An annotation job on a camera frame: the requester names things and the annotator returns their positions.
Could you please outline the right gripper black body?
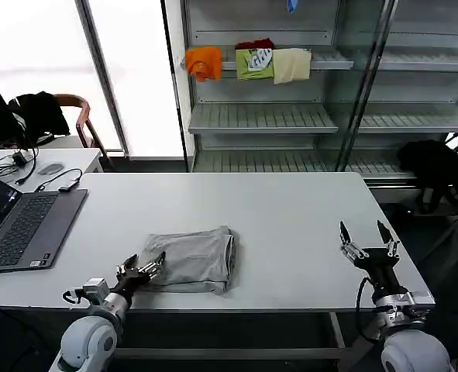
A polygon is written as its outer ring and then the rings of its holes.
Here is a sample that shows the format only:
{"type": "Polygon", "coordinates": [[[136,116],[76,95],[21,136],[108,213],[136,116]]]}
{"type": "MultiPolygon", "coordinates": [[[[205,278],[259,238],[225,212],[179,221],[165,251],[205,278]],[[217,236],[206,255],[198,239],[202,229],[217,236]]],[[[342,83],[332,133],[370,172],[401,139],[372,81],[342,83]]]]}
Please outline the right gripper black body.
{"type": "Polygon", "coordinates": [[[366,248],[367,254],[363,258],[355,258],[353,265],[365,270],[374,288],[372,299],[380,300],[390,295],[403,295],[405,288],[402,287],[394,272],[394,266],[399,258],[390,256],[386,248],[366,248]]]}

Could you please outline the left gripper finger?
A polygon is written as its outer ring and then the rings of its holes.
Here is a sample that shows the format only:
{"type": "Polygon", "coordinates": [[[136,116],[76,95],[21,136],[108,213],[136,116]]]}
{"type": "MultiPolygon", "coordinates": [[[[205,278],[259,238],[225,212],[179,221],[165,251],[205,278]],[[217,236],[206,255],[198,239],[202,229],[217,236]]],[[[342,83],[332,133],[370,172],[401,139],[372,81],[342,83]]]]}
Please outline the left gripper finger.
{"type": "Polygon", "coordinates": [[[152,281],[158,277],[164,268],[165,258],[166,253],[163,251],[155,259],[148,262],[145,266],[140,267],[137,270],[139,277],[147,281],[152,281]]]}
{"type": "Polygon", "coordinates": [[[138,255],[134,254],[131,257],[127,258],[123,263],[117,266],[116,268],[116,277],[137,277],[137,261],[138,255]]]}

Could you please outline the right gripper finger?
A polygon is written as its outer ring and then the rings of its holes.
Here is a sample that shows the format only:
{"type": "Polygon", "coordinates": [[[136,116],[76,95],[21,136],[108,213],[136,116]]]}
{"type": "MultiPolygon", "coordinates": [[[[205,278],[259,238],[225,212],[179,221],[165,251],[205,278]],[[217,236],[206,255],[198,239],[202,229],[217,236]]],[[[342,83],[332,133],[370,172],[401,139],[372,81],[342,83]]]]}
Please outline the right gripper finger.
{"type": "Polygon", "coordinates": [[[339,236],[341,239],[340,251],[346,259],[355,267],[364,267],[370,261],[370,255],[352,241],[343,221],[339,222],[339,236]]]}
{"type": "Polygon", "coordinates": [[[377,251],[379,253],[379,257],[385,260],[398,260],[398,245],[400,244],[400,241],[394,238],[389,228],[386,227],[386,225],[383,224],[380,220],[377,220],[377,228],[384,244],[384,248],[381,248],[377,251]]]}

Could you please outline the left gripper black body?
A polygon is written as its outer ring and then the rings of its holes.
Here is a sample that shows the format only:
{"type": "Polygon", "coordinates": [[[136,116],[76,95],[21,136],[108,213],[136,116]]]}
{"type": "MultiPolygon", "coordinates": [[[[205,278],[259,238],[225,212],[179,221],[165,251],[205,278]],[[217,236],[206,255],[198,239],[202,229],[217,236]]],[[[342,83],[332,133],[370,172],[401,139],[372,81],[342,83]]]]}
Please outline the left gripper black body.
{"type": "Polygon", "coordinates": [[[149,283],[149,274],[129,268],[118,271],[117,284],[110,289],[111,293],[122,296],[127,301],[132,301],[134,293],[143,285],[149,283]]]}

